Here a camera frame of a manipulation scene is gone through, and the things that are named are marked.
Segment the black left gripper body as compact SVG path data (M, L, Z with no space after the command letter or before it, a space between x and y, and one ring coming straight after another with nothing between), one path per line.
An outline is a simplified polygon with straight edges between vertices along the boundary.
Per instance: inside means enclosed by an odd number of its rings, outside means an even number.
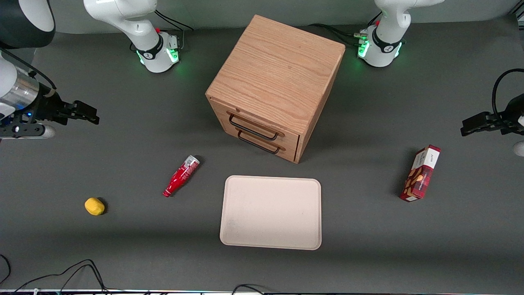
M504 123L500 129L501 135L504 136L509 133L524 135L524 94L511 99L505 110L498 112L498 114Z

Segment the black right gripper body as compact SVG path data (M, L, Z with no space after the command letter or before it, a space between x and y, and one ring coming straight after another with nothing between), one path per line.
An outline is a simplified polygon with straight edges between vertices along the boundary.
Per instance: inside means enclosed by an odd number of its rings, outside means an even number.
M62 101L58 93L50 97L38 95L35 101L25 109L25 116L33 120L50 121L60 125L68 123L69 103Z

